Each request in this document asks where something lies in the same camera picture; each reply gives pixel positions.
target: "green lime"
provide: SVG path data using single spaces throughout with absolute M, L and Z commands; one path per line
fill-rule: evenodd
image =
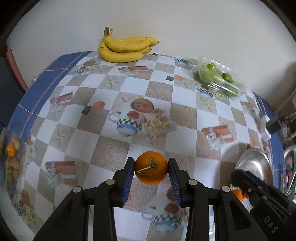
M 222 76 L 222 78 L 223 78 L 224 80 L 226 80 L 227 82 L 229 82 L 229 83 L 233 83 L 232 76 L 231 76 L 229 73 L 223 73 L 221 76 Z
M 215 65 L 214 63 L 209 63 L 209 64 L 207 64 L 207 67 L 208 67 L 209 70 L 212 71 L 213 73 L 215 73 L 216 70 L 217 70 L 217 67 L 216 67 L 216 65 Z

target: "table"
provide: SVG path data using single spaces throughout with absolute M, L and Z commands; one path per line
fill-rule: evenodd
M 9 124 L 27 143 L 14 193 L 11 200 L 4 198 L 21 217 L 22 234 L 1 210 L 18 240 L 31 240 L 74 186 L 95 187 L 112 178 L 128 157 L 136 160 L 146 151 L 175 158 L 211 188 L 230 184 L 229 173 L 247 144 L 261 148 L 278 166 L 271 143 L 262 143 L 258 132 L 261 98 L 248 90 L 237 100 L 221 99 L 194 81 L 192 68 L 189 61 L 156 53 L 124 64 L 105 62 L 97 52 L 53 62 Z M 156 225 L 159 209 L 174 220 L 175 230 L 159 232 L 169 229 Z M 185 240 L 188 212 L 175 207 L 168 177 L 145 185 L 134 176 L 129 201 L 114 213 L 119 240 Z

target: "white tile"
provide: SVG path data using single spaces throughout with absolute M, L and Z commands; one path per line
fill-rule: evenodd
M 232 106 L 233 108 L 243 111 L 242 104 L 240 103 L 239 99 L 236 99 L 236 100 L 229 99 L 229 103 L 230 103 L 230 106 Z
M 220 183 L 220 161 L 195 158 L 194 179 L 209 188 L 219 188 Z
M 98 88 L 105 76 L 105 74 L 90 74 L 81 83 L 80 87 Z
M 34 162 L 30 162 L 30 164 L 27 165 L 25 179 L 27 180 L 28 183 L 31 184 L 31 186 L 34 189 L 37 189 L 37 186 L 38 186 L 39 172 L 40 172 L 40 167 L 37 166 Z
M 251 97 L 252 99 L 254 98 L 253 96 L 253 92 L 247 88 L 247 93 L 246 93 L 247 96 Z
M 196 130 L 178 126 L 177 131 L 168 133 L 165 143 L 165 150 L 195 157 L 196 136 Z
M 237 130 L 237 141 L 242 143 L 250 143 L 248 128 L 238 123 L 235 123 L 235 128 Z
M 159 82 L 159 83 L 168 84 L 168 85 L 174 85 L 173 81 L 169 81 L 166 79 L 168 76 L 174 77 L 173 74 L 158 71 L 158 70 L 153 70 L 150 80 Z
M 115 66 L 117 63 L 111 63 L 111 62 L 107 62 L 105 60 L 103 60 L 100 65 L 109 65 L 109 66 Z
M 41 169 L 46 171 L 45 168 L 45 163 L 47 161 L 63 161 L 65 157 L 65 153 L 53 148 L 52 146 L 47 146 L 46 152 L 44 154 L 44 157 L 42 159 L 42 163 L 41 163 Z
M 48 115 L 49 107 L 50 107 L 50 101 L 47 100 L 44 106 L 42 107 L 42 109 L 40 110 L 39 116 L 45 119 Z
M 247 127 L 254 131 L 257 131 L 257 126 L 254 117 L 244 113 L 244 118 L 246 119 Z
M 120 91 L 137 95 L 145 95 L 149 85 L 149 80 L 127 77 L 123 82 Z
M 60 93 L 60 96 L 61 95 L 65 95 L 65 94 L 68 94 L 68 93 L 71 93 L 73 92 L 73 96 L 75 95 L 76 91 L 78 90 L 78 86 L 65 86 L 61 93 Z
M 43 197 L 39 192 L 36 192 L 35 212 L 46 221 L 53 212 L 54 205 Z
M 84 106 L 78 104 L 67 105 L 59 123 L 76 128 L 82 116 Z
M 123 137 L 122 134 L 120 134 L 118 132 L 117 127 L 116 127 L 116 123 L 113 123 L 113 122 L 109 121 L 108 119 L 105 121 L 103 129 L 101 131 L 101 136 L 109 137 L 109 138 L 116 139 L 119 141 L 129 142 L 129 143 L 131 143 L 131 139 L 133 138 L 133 137 Z
M 248 99 L 246 98 L 246 95 L 243 94 L 242 96 L 239 97 L 239 100 L 243 101 L 243 102 L 249 102 Z
M 157 187 L 157 194 L 163 192 L 163 193 L 167 193 L 168 189 L 171 187 L 171 184 L 168 183 L 159 183 L 158 187 Z
M 176 63 L 174 58 L 161 56 L 161 55 L 158 56 L 157 62 L 164 63 L 164 64 L 170 64 L 170 65 L 175 65 L 175 63 Z
M 56 126 L 57 122 L 45 119 L 36 137 L 44 143 L 48 144 Z
M 84 58 L 82 58 L 81 60 L 79 60 L 79 61 L 76 63 L 76 65 L 83 64 L 83 63 L 85 63 L 86 61 L 89 61 L 89 60 L 91 60 L 91 59 L 92 59 L 92 57 L 84 57 Z
M 63 185 L 62 187 L 57 186 L 54 191 L 54 205 L 57 207 L 72 189 L 73 187 L 68 185 Z
M 154 69 L 156 62 L 149 60 L 138 60 L 136 66 L 146 66 L 148 69 Z
M 67 74 L 62 80 L 57 84 L 57 86 L 65 86 L 73 78 L 71 74 Z
M 218 126 L 219 119 L 218 116 L 203 110 L 197 110 L 197 130 L 201 131 L 202 128 Z
M 113 178 L 114 173 L 115 172 L 90 164 L 84 180 L 83 188 L 97 187 L 107 179 Z
M 93 106 L 98 101 L 105 103 L 104 110 L 111 110 L 113 103 L 118 95 L 119 91 L 96 89 L 88 105 Z
M 220 148 L 221 161 L 237 163 L 239 160 L 239 145 L 237 141 L 227 143 Z
M 99 135 L 97 134 L 76 129 L 70 140 L 66 154 L 90 163 L 98 139 Z
M 174 86 L 172 102 L 196 108 L 196 93 L 185 88 Z
M 215 100 L 217 114 L 227 120 L 234 121 L 231 107 L 219 100 Z
M 114 218 L 118 237 L 146 241 L 150 221 L 143 219 L 140 213 L 116 207 Z
M 175 66 L 175 75 L 180 75 L 182 77 L 193 80 L 193 73 L 189 69 L 184 69 L 184 68 Z
M 154 109 L 162 109 L 165 110 L 163 116 L 167 115 L 170 116 L 170 106 L 171 106 L 171 102 L 166 101 L 166 100 L 161 100 L 161 99 L 155 99 L 152 97 L 147 97 L 145 96 L 145 99 L 150 100 L 153 105 L 154 105 Z

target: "printed mug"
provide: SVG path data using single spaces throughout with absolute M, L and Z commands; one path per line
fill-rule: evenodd
M 134 136 L 139 133 L 144 123 L 144 115 L 140 112 L 128 108 L 120 112 L 111 112 L 108 116 L 109 121 L 117 123 L 116 127 L 123 137 Z

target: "metal screw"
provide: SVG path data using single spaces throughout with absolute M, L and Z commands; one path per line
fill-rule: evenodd
M 223 186 L 222 191 L 223 192 L 230 192 L 230 188 L 228 186 Z
M 75 192 L 75 193 L 78 193 L 81 190 L 82 190 L 82 188 L 81 187 L 78 187 L 78 186 L 73 188 L 73 192 Z
M 108 179 L 106 181 L 107 185 L 113 185 L 115 183 L 115 181 L 113 179 Z
M 190 179 L 190 180 L 188 181 L 188 183 L 189 183 L 190 185 L 194 186 L 194 185 L 197 184 L 197 181 L 194 180 L 194 179 Z

